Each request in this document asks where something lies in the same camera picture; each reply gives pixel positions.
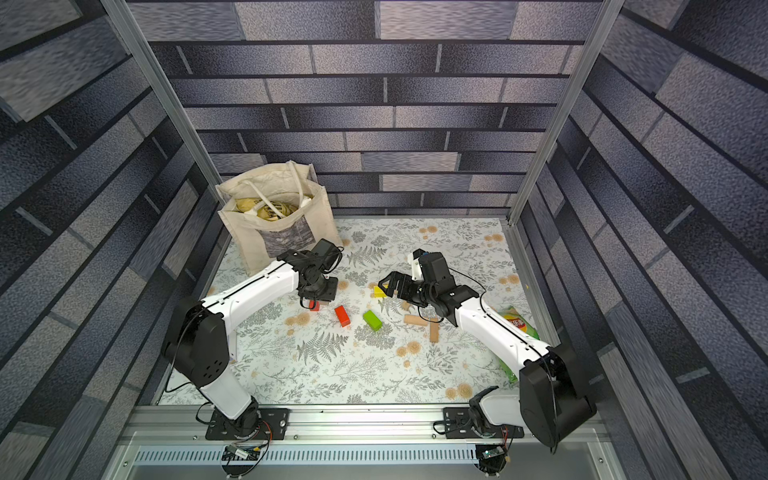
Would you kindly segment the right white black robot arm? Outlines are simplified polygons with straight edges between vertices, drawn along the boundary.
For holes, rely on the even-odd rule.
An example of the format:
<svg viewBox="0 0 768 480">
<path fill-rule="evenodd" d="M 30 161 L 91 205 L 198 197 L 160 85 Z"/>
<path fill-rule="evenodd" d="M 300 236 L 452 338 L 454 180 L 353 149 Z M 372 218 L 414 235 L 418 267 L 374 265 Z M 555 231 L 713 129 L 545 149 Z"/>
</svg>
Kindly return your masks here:
<svg viewBox="0 0 768 480">
<path fill-rule="evenodd" d="M 558 444 L 592 418 L 597 407 L 588 398 L 588 381 L 573 349 L 551 346 L 514 326 L 494 311 L 482 294 L 456 282 L 456 271 L 439 252 L 410 255 L 412 272 L 390 272 L 378 287 L 472 335 L 513 371 L 518 392 L 488 387 L 470 401 L 469 418 L 484 435 L 496 427 L 525 427 L 543 445 Z"/>
</svg>

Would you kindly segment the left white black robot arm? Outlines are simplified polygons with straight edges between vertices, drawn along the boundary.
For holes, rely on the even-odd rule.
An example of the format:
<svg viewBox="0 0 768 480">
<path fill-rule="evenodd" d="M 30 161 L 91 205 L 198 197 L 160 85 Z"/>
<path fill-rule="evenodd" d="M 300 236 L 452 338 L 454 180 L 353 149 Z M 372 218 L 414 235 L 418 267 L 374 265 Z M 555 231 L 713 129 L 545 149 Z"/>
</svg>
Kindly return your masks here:
<svg viewBox="0 0 768 480">
<path fill-rule="evenodd" d="M 257 311 L 284 295 L 313 304 L 335 299 L 338 279 L 330 273 L 343 249 L 320 240 L 310 250 L 287 250 L 260 272 L 203 299 L 185 298 L 174 308 L 160 352 L 223 416 L 226 431 L 248 439 L 260 430 L 257 400 L 230 366 L 229 337 Z"/>
</svg>

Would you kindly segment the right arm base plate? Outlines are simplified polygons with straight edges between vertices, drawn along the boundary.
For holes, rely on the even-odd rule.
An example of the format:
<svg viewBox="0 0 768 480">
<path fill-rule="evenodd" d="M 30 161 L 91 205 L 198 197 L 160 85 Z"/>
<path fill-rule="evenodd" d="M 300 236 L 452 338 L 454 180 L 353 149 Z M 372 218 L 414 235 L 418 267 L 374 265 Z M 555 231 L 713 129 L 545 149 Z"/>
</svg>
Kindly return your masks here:
<svg viewBox="0 0 768 480">
<path fill-rule="evenodd" d="M 471 413 L 469 407 L 445 407 L 442 419 L 433 423 L 433 429 L 438 435 L 447 439 L 485 439 L 498 440 L 504 438 L 521 439 L 525 436 L 524 429 L 519 426 L 494 426 Z"/>
</svg>

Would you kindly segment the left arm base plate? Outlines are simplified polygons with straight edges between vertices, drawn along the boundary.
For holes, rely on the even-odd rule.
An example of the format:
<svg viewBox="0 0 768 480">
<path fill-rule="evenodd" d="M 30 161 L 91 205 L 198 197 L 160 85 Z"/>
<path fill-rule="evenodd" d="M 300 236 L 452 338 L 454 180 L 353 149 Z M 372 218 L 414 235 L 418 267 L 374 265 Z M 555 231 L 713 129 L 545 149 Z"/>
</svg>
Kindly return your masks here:
<svg viewBox="0 0 768 480">
<path fill-rule="evenodd" d="M 291 411 L 287 408 L 249 408 L 238 419 L 227 418 L 214 408 L 206 421 L 209 441 L 255 442 L 283 440 Z"/>
</svg>

